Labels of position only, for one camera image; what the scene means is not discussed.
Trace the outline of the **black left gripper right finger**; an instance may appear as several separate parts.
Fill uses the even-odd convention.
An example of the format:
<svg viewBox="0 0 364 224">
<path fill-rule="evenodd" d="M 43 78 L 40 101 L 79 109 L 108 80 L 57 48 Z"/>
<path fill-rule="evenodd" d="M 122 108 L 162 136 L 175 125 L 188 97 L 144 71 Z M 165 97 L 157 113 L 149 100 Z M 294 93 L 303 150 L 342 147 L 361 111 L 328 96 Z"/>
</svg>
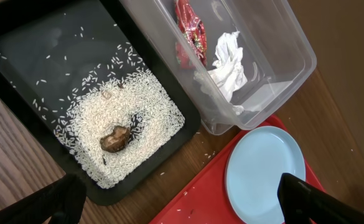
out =
<svg viewBox="0 0 364 224">
<path fill-rule="evenodd" d="M 364 224 L 364 212 L 289 173 L 281 176 L 278 200 L 285 224 Z"/>
</svg>

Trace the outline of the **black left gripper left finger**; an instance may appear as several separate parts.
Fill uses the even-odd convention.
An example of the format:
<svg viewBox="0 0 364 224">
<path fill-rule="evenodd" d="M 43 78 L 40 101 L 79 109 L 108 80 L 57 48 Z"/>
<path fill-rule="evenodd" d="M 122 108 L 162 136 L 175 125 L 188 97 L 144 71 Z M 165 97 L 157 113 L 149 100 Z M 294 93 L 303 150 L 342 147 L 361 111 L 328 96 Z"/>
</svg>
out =
<svg viewBox="0 0 364 224">
<path fill-rule="evenodd" d="M 80 221 L 86 200 L 86 186 L 75 174 L 58 181 L 0 210 L 0 223 L 63 223 Z"/>
</svg>

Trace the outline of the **large light blue plate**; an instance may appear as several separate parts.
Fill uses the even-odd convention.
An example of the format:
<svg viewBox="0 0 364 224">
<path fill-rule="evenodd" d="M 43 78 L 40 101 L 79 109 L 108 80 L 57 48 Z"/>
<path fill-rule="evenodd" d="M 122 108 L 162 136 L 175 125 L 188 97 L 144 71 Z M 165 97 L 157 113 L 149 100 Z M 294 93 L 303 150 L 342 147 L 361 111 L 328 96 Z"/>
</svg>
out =
<svg viewBox="0 0 364 224">
<path fill-rule="evenodd" d="M 283 173 L 306 180 L 304 157 L 288 132 L 263 126 L 241 138 L 228 160 L 225 185 L 231 207 L 243 222 L 284 222 L 277 194 Z"/>
</svg>

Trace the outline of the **brown food scrap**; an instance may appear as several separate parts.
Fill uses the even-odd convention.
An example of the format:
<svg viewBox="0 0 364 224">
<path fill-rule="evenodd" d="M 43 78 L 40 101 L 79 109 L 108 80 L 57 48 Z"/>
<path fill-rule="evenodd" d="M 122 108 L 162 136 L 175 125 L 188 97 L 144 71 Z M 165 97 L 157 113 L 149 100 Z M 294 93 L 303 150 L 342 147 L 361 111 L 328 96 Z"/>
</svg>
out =
<svg viewBox="0 0 364 224">
<path fill-rule="evenodd" d="M 129 128 L 115 126 L 112 133 L 100 139 L 101 149 L 110 153 L 119 152 L 128 145 L 130 135 L 131 130 Z"/>
</svg>

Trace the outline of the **pile of white rice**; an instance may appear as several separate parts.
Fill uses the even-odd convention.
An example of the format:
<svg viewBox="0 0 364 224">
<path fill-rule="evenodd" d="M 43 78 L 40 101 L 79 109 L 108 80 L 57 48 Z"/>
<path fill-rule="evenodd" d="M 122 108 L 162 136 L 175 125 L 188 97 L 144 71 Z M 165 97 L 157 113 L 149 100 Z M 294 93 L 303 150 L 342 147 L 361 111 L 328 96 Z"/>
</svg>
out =
<svg viewBox="0 0 364 224">
<path fill-rule="evenodd" d="M 0 13 L 0 74 L 100 188 L 110 189 L 180 131 L 185 118 L 108 12 L 81 3 L 22 22 Z M 116 153 L 100 139 L 131 130 Z"/>
</svg>

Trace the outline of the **white napkin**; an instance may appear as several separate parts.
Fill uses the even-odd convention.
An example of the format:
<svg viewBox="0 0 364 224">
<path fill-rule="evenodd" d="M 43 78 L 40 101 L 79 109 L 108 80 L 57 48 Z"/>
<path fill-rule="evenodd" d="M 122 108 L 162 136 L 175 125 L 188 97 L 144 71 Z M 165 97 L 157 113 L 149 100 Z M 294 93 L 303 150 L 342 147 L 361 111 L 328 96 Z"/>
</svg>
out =
<svg viewBox="0 0 364 224">
<path fill-rule="evenodd" d="M 208 71 L 211 79 L 229 104 L 233 93 L 248 82 L 241 63 L 243 47 L 238 46 L 239 34 L 240 31 L 224 32 L 218 38 L 215 48 L 216 60 L 212 63 L 215 69 Z"/>
</svg>

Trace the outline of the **red snack wrapper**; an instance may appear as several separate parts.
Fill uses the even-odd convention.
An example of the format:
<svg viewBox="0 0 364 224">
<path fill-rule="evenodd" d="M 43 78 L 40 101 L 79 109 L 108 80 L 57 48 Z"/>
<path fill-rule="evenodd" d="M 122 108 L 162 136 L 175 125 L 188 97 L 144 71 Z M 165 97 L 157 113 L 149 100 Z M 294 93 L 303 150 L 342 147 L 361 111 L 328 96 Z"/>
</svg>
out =
<svg viewBox="0 0 364 224">
<path fill-rule="evenodd" d="M 207 35 L 189 0 L 175 0 L 176 23 L 203 66 L 207 65 Z"/>
</svg>

